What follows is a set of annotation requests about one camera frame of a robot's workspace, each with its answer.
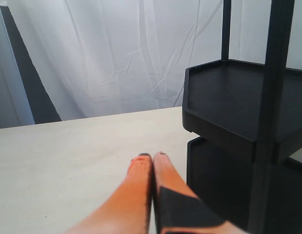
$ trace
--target white table surface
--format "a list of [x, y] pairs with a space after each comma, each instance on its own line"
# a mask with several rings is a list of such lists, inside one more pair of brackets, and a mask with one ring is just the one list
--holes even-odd
[[0, 129], [0, 234], [67, 230], [111, 195], [139, 153], [167, 153], [186, 179], [196, 137], [180, 107]]

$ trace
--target shelf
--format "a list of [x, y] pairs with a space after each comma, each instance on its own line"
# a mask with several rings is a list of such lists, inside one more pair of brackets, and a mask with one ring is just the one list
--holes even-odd
[[[252, 161], [257, 139], [264, 66], [215, 61], [186, 70], [183, 125], [215, 145]], [[302, 147], [302, 71], [285, 72], [276, 160]]]
[[[188, 143], [187, 183], [215, 212], [246, 230], [252, 163], [199, 137]], [[264, 233], [302, 234], [302, 163], [274, 165]]]

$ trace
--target black shelf unit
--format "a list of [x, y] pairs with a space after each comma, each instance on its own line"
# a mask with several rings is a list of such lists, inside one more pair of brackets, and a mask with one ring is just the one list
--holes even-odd
[[265, 64], [229, 59], [224, 0], [221, 60], [186, 70], [187, 183], [252, 234], [302, 232], [302, 70], [286, 68], [295, 0], [272, 0]]

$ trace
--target wrinkled white curtain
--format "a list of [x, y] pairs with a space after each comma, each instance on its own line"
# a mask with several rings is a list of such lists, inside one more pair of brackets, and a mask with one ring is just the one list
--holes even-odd
[[[179, 106], [221, 54], [223, 0], [8, 0], [62, 120]], [[233, 0], [230, 57], [264, 63], [270, 0]], [[302, 0], [288, 66], [302, 69]]]

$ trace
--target hexagonal shelf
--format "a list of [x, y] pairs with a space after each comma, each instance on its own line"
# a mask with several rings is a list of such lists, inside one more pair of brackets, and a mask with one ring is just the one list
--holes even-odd
[[[214, 61], [186, 70], [183, 126], [215, 145], [252, 161], [257, 140], [264, 65]], [[302, 147], [302, 71], [286, 69], [277, 162]]]

